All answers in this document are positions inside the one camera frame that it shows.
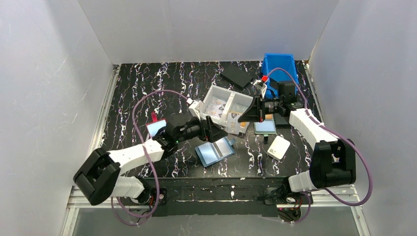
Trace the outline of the blue leather card holder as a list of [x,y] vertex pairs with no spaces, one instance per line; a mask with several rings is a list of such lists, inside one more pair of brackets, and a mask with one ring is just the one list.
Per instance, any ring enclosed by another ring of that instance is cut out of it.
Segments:
[[195,148],[195,151],[202,165],[206,168],[234,155],[233,145],[235,143],[236,140],[234,138],[229,140],[227,137],[224,137],[214,143],[207,142],[199,145]]

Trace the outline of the white card with dark logo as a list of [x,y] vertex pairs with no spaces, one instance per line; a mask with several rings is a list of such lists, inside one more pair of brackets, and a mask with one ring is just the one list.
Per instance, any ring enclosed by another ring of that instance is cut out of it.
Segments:
[[240,118],[241,115],[242,113],[240,112],[234,112],[234,111],[228,112],[227,119],[226,119],[227,128],[230,130],[233,130],[234,132],[238,131],[240,127],[240,123],[238,119]]

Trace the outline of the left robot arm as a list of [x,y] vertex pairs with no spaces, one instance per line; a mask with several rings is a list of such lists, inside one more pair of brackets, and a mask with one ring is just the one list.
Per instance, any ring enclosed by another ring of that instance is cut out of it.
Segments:
[[154,188],[142,178],[126,177],[125,173],[170,157],[181,142],[199,138],[214,143],[227,135],[210,116],[192,117],[183,124],[179,124],[179,118],[172,116],[165,126],[142,144],[119,150],[95,149],[75,173],[73,181],[93,206],[109,197],[128,197],[145,203]]

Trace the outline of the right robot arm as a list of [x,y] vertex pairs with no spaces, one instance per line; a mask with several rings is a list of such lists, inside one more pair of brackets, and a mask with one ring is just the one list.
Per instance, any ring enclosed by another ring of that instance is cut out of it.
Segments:
[[267,115],[287,117],[289,124],[298,130],[313,149],[309,170],[287,177],[275,193],[281,196],[326,187],[353,184],[356,180],[356,155],[349,144],[325,130],[324,126],[289,93],[295,85],[285,81],[284,94],[266,98],[267,86],[256,80],[253,85],[260,90],[248,109],[239,117],[239,122],[263,122]]

